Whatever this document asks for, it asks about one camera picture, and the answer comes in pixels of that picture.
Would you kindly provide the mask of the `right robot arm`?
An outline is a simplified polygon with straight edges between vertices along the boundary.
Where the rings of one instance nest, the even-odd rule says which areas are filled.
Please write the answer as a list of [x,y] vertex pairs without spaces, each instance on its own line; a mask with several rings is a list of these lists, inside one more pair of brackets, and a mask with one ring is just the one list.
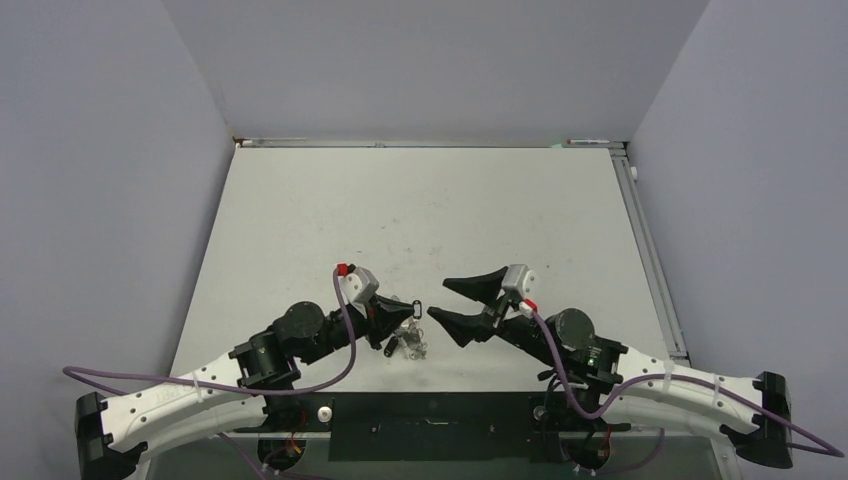
[[627,425],[687,430],[729,445],[748,462],[792,467],[783,376],[731,377],[652,356],[598,335],[577,308],[543,318],[531,298],[535,284],[535,272],[524,264],[447,278],[445,288],[481,303],[482,311],[431,306],[427,313],[460,347],[497,337],[547,366],[539,377],[552,383],[537,408],[544,436]]

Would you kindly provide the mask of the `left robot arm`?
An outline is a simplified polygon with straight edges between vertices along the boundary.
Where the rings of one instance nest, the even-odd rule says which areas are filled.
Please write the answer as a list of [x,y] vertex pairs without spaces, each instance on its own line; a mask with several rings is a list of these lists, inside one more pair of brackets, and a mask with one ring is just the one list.
[[84,479],[126,479],[139,464],[204,437],[238,429],[272,432],[325,428],[313,388],[295,388],[299,367],[366,338],[381,347],[401,324],[420,316],[421,303],[375,295],[330,313],[310,301],[293,304],[267,329],[171,381],[76,401],[75,436]]

